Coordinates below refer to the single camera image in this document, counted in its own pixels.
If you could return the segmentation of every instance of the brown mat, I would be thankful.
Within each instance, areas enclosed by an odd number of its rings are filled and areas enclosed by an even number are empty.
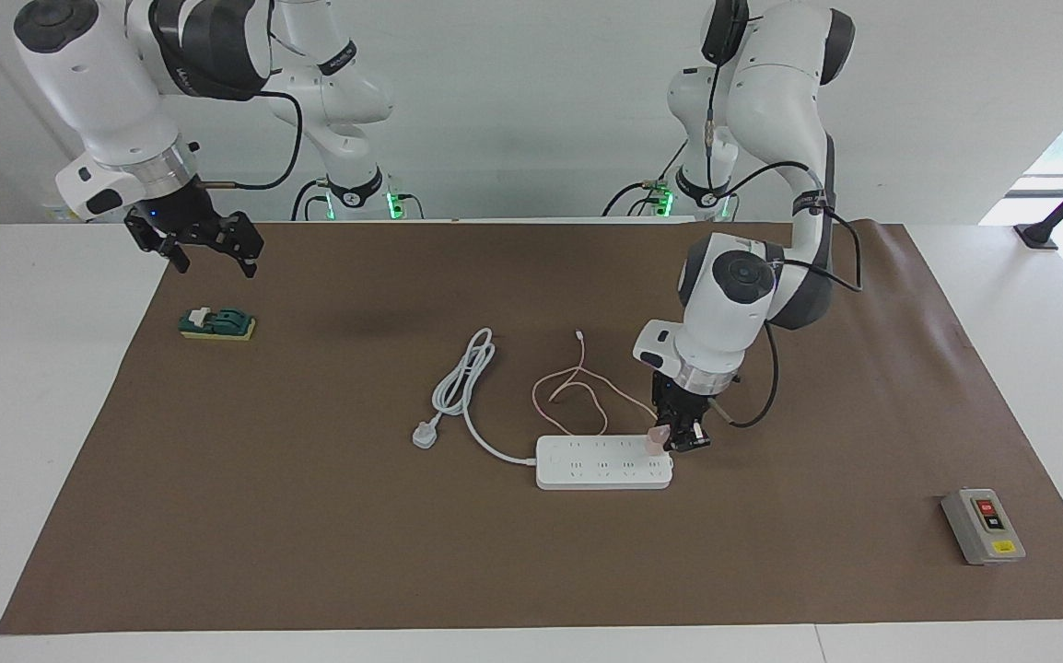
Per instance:
[[[459,419],[423,453],[432,387],[477,327],[473,415],[530,456],[528,387],[576,358],[642,400],[629,358],[709,227],[266,225],[255,280],[195,252],[164,278],[0,633],[1063,618],[1063,503],[899,226],[861,224],[868,288],[778,330],[781,393],[652,494],[545,494]],[[783,239],[780,226],[737,225]],[[840,235],[838,265],[853,264]],[[190,307],[258,317],[185,341]],[[769,388],[752,351],[723,398]],[[595,431],[575,391],[566,423]],[[645,419],[606,396],[612,431]],[[1027,561],[964,565],[939,508],[994,487]]]

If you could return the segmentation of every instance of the robotic arm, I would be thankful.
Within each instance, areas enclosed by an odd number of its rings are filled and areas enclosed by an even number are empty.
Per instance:
[[[135,1],[128,15],[141,20],[126,27],[132,34],[145,31],[151,37],[139,38],[149,46],[145,58],[142,49],[136,51],[128,42],[122,21],[95,0],[33,0],[17,14],[19,55],[56,113],[85,143],[85,154],[56,175],[57,189],[72,210],[94,218],[133,205],[126,226],[135,242],[145,252],[158,252],[179,272],[190,264],[182,244],[225,253],[248,277],[257,272],[261,236],[244,214],[221,218],[213,209],[155,81],[163,82],[165,91],[249,100],[266,83],[269,68],[267,37],[264,58],[249,55],[258,53],[251,49],[257,44],[251,35],[257,31],[249,26],[263,17],[267,21],[267,7],[269,0],[244,0],[241,12],[227,13],[224,8],[232,6],[215,0]],[[236,44],[232,31],[221,35],[213,30],[225,21],[240,26],[242,38]],[[244,52],[244,60],[225,56],[233,51]],[[215,71],[190,66],[190,58],[199,62],[202,56],[216,63]],[[246,67],[239,70],[232,63]],[[152,80],[144,64],[166,68],[156,68],[162,75]]]
[[[708,117],[708,140],[688,147],[676,182],[684,190],[684,180],[706,180],[711,155],[713,186],[695,191],[695,202],[726,197],[727,177],[714,180],[730,172],[736,158],[726,128],[790,185],[793,236],[790,248],[719,232],[705,238],[688,252],[680,276],[682,323],[653,320],[642,328],[634,356],[655,370],[658,425],[670,425],[667,448],[682,453],[711,444],[703,415],[732,382],[766,322],[800,328],[830,306],[831,282],[822,273],[830,269],[833,150],[817,117],[817,88],[842,70],[853,38],[846,14],[797,0],[755,20],[745,0],[713,7],[704,52],[722,67],[721,75],[730,72],[729,91],[724,100],[716,92],[714,109],[724,116]],[[706,99],[708,72],[690,71],[676,79],[679,87],[701,89]]]
[[[388,184],[358,125],[388,119],[391,92],[357,65],[357,47],[343,35],[325,0],[280,0],[279,8],[284,46],[305,62],[285,67],[270,88],[301,103],[303,132],[326,169],[331,209],[339,219],[389,218]],[[271,106],[283,121],[299,121],[286,102],[271,100]]]

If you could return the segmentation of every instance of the power plug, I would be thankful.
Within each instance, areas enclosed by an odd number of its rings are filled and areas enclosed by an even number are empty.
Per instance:
[[[412,444],[423,449],[432,447],[436,441],[438,441],[438,426],[429,421],[422,421],[412,432]]]

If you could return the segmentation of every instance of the socket outlet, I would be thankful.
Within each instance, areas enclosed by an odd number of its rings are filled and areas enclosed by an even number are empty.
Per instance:
[[[645,436],[549,436],[535,456],[545,491],[657,491],[671,486],[674,465],[646,452]]]

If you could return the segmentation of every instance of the white wall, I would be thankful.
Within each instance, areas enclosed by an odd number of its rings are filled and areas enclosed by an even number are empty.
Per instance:
[[[776,3],[755,0],[754,13]],[[0,221],[33,221],[77,148],[44,107],[0,1]],[[595,215],[621,185],[657,175],[682,140],[667,84],[701,64],[708,0],[341,0],[360,64],[396,88],[369,128],[382,163],[432,216]],[[888,222],[977,223],[1063,129],[1063,4],[1046,0],[838,0],[859,26],[824,88],[839,143],[840,210]],[[204,175],[269,181],[291,129],[258,101],[169,101],[204,146]],[[743,159],[738,175],[755,168]],[[221,210],[283,218],[321,174],[307,147],[290,184],[220,192]],[[742,218],[783,218],[778,177],[745,191]]]

